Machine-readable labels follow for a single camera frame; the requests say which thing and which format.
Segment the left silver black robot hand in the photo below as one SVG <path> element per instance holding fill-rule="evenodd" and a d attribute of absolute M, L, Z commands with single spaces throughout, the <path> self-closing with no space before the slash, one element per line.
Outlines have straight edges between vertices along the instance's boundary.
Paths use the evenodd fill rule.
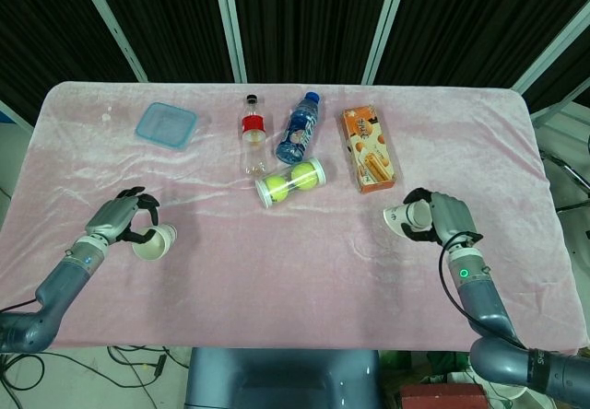
<path fill-rule="evenodd" d="M 119 241 L 137 244 L 149 242 L 156 231 L 149 229 L 142 234 L 134 232 L 132 221 L 139 210 L 149 212 L 151 224 L 159 223 L 159 201 L 151 194 L 144 193 L 143 186 L 125 189 L 114 199 L 103 204 L 93 218 L 87 223 L 88 235 L 98 235 L 107 240 L 109 245 Z"/>

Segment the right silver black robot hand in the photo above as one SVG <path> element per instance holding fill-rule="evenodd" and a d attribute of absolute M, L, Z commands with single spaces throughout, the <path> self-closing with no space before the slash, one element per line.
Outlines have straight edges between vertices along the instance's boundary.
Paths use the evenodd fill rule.
<path fill-rule="evenodd" d="M 403 204 L 426 201 L 431 211 L 431 224 L 425 230 L 414 231 L 410 225 L 402 225 L 402 235 L 413 241 L 436 242 L 445 250 L 456 244 L 471 246 L 483 239 L 477 233 L 474 220 L 465 202 L 425 188 L 412 190 Z"/>

